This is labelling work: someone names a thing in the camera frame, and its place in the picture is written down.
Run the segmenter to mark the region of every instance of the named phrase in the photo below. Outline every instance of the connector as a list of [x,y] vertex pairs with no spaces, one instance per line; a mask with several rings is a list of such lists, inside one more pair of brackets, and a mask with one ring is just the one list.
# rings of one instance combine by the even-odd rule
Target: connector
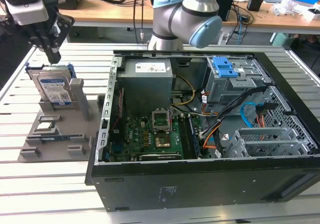
[[268,110],[275,110],[277,108],[277,103],[264,103],[264,104],[258,104],[255,108],[256,114],[260,116],[264,116],[268,114]]

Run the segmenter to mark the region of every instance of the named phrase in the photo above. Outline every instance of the hard drive label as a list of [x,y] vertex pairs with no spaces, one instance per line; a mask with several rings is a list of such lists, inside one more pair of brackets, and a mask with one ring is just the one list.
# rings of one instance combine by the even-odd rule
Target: hard drive label
[[70,96],[64,90],[65,82],[63,79],[41,79],[40,84],[51,103],[55,105],[71,104]]
[[136,73],[166,73],[165,63],[136,63]]

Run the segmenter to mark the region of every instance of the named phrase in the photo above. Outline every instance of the metal table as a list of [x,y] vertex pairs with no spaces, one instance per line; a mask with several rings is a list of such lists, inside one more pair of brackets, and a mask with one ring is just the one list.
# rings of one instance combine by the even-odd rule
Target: metal table
[[[272,46],[232,46],[228,51],[263,50],[319,116],[319,79],[291,51]],[[61,47],[62,62],[75,66],[84,79],[88,99],[105,93],[114,49],[145,49],[135,44],[69,43]],[[225,46],[206,50],[221,51]],[[87,162],[18,163],[19,151],[39,110],[40,96],[23,67],[27,61],[47,63],[32,48],[0,92],[0,223],[191,224],[253,223],[308,224],[320,222],[320,183],[287,203],[233,205],[188,209],[108,213],[95,188],[84,184]]]

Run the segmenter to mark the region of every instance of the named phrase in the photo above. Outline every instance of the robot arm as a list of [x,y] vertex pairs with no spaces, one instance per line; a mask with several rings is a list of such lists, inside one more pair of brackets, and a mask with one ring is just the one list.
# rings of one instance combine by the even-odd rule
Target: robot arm
[[204,48],[222,27],[216,0],[154,0],[153,9],[149,50],[182,50],[182,43]]
[[7,15],[0,21],[0,27],[9,33],[27,36],[29,44],[45,52],[50,63],[58,63],[59,48],[75,22],[72,17],[59,13],[58,0],[1,1],[6,4]]

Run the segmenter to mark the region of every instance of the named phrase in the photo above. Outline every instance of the wire bundle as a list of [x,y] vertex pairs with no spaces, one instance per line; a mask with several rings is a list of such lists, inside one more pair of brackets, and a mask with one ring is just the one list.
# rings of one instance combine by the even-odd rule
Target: wire bundle
[[223,121],[223,119],[226,117],[227,114],[229,114],[233,109],[235,109],[236,107],[241,105],[246,100],[246,98],[249,97],[250,95],[252,95],[254,93],[258,93],[258,92],[264,92],[268,89],[268,87],[269,87],[269,85],[250,89],[250,90],[244,92],[243,94],[241,94],[239,97],[237,97],[233,101],[231,101],[229,104],[227,104],[221,110],[219,115],[217,116],[216,122],[211,127],[207,128],[206,130],[204,130],[202,132],[201,136],[203,138],[206,137],[204,144],[203,144],[203,148],[208,148],[207,142],[208,142],[210,136],[212,136],[212,135],[213,135],[213,137],[215,137],[214,142],[217,145],[217,143],[219,142],[219,133],[217,131],[221,125],[221,122]]

